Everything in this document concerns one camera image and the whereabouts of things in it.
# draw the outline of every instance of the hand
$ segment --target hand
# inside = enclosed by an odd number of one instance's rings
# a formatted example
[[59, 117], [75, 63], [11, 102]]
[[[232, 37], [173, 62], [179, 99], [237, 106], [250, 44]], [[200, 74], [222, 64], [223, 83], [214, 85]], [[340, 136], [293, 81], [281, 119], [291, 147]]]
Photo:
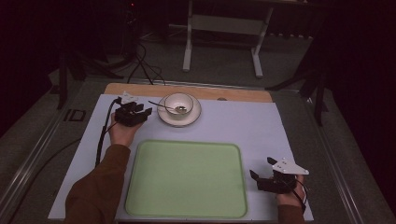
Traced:
[[[304, 176], [297, 175], [297, 180], [303, 184]], [[296, 191], [298, 196], [300, 196], [300, 198], [303, 200], [305, 197], [305, 192], [304, 192], [303, 186], [299, 182], [297, 182], [297, 186], [294, 190]], [[300, 201], [292, 192], [289, 192], [286, 194], [277, 194], [276, 201], [277, 201], [277, 205], [288, 204], [288, 205], [294, 205], [294, 206], [301, 207]]]
[[123, 145], [129, 147], [134, 141], [134, 134], [143, 125], [136, 124], [134, 127], [127, 127], [115, 121], [115, 114], [111, 114], [111, 124], [108, 130], [110, 134], [111, 145]]

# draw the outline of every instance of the bowl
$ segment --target bowl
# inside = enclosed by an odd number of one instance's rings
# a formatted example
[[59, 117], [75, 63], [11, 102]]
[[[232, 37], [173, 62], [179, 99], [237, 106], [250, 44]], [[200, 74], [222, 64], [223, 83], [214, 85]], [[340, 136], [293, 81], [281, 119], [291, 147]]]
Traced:
[[[184, 119], [186, 118], [193, 109], [193, 100], [191, 97], [182, 92], [177, 92], [166, 97], [164, 105], [166, 106], [166, 112], [172, 117], [172, 119]], [[175, 110], [178, 106], [184, 106], [185, 112], [179, 112]]]

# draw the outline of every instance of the light green tray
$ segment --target light green tray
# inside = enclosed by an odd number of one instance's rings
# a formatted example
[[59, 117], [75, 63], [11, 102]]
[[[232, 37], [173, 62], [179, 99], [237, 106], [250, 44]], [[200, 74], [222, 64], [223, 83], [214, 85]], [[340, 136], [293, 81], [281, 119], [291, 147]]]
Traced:
[[126, 200], [140, 217], [242, 217], [248, 210], [239, 147], [147, 140], [139, 144]]

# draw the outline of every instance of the white table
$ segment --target white table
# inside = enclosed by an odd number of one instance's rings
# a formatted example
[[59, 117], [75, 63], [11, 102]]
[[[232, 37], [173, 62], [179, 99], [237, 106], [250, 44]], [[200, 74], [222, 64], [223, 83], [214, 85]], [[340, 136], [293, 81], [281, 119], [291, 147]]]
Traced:
[[[72, 185], [94, 168], [97, 142], [105, 123], [110, 103], [116, 95], [101, 95], [96, 108], [72, 160], [64, 182], [49, 213], [50, 219], [64, 218], [64, 202]], [[145, 108], [153, 107], [148, 100], [159, 102], [161, 97], [138, 96], [138, 103]], [[274, 103], [251, 103], [236, 101], [200, 100], [202, 114], [192, 125], [185, 128], [171, 127], [159, 118], [155, 107], [148, 121], [138, 131], [131, 145], [130, 162], [125, 173], [125, 184], [116, 220], [159, 220], [159, 221], [274, 221], [277, 220], [276, 200], [273, 193], [257, 190], [256, 182], [250, 178], [249, 170], [261, 177], [270, 176], [272, 167], [266, 162], [267, 157], [276, 160], [287, 158], [293, 161], [288, 138], [282, 125], [279, 113]], [[146, 139], [189, 140], [202, 142], [222, 142], [237, 144], [241, 149], [244, 175], [247, 190], [247, 214], [238, 219], [216, 218], [164, 218], [164, 217], [133, 217], [126, 213], [124, 202], [129, 184], [134, 152], [139, 142]], [[104, 149], [109, 146], [106, 136]], [[307, 205], [305, 220], [313, 220], [312, 212]]]

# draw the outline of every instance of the saucer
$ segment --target saucer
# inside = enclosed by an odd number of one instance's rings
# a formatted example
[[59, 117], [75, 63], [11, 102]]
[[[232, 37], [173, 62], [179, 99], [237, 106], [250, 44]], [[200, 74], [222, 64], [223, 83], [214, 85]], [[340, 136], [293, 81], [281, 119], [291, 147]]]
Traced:
[[[160, 105], [164, 104], [164, 101], [166, 99], [166, 97], [168, 97], [169, 95], [163, 97], [161, 99], [161, 101], [159, 102]], [[199, 103], [199, 101], [189, 95], [191, 97], [191, 99], [193, 100], [193, 108], [192, 111], [190, 112], [190, 114], [184, 118], [184, 119], [173, 119], [168, 112], [166, 112], [166, 109], [163, 106], [157, 106], [157, 111], [158, 111], [158, 115], [160, 116], [160, 118], [165, 122], [168, 123], [172, 126], [175, 127], [184, 127], [187, 126], [189, 124], [192, 124], [193, 122], [195, 122], [199, 116], [201, 115], [201, 104]]]

